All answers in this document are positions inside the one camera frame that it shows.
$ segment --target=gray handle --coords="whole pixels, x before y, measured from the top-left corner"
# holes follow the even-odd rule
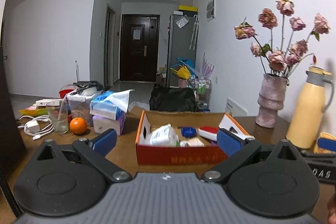
[[[322,113],[324,113],[330,107],[331,102],[334,99],[335,86],[334,86],[334,82],[330,79],[323,78],[322,81],[331,85],[331,94],[330,94],[329,101],[327,102],[327,104],[325,105],[325,107],[322,110]]]

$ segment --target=red box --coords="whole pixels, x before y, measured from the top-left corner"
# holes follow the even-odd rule
[[[138,132],[135,140],[137,161],[140,165],[191,165],[219,163],[227,158],[226,154],[216,145],[197,136],[205,146],[199,147],[164,147],[145,145],[147,134],[170,123],[184,140],[178,127],[189,126],[198,129],[202,126],[221,127],[231,122],[236,130],[248,133],[227,113],[203,112],[157,112],[142,111]]]

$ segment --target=glass cup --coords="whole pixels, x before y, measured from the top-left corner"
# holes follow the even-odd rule
[[[54,131],[57,134],[64,134],[69,130],[68,124],[68,105],[46,106],[49,117],[52,121]]]

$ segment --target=brown tabletop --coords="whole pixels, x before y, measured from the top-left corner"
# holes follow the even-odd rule
[[[265,144],[275,144],[278,140],[285,137],[289,123],[278,117],[277,124],[274,129],[262,128],[255,123],[255,117],[240,117],[236,120],[245,128],[251,135]],[[211,168],[213,165],[138,165],[137,154],[135,150],[135,138],[137,134],[139,118],[127,116],[123,134],[118,137],[116,147],[107,155],[107,159],[123,168],[131,175],[137,172],[195,172],[200,176],[203,172]],[[14,182],[26,165],[32,154],[42,143],[44,139],[53,138],[58,144],[71,144],[78,136],[68,132],[63,135],[51,133],[40,140],[33,141],[31,136],[21,132],[22,138],[27,148],[27,152],[22,157],[20,163],[13,170],[8,178],[8,183],[13,188]],[[91,131],[85,137],[92,139],[96,134]],[[334,187],[330,185],[320,186],[320,197],[313,211],[313,216],[319,219],[322,223],[327,223],[327,201],[334,193]],[[9,205],[3,196],[0,196],[0,223],[10,224],[15,220]]]

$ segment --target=orange fruit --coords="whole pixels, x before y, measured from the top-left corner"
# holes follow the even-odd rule
[[[77,117],[71,120],[69,128],[73,134],[82,135],[86,131],[87,126],[83,118]]]

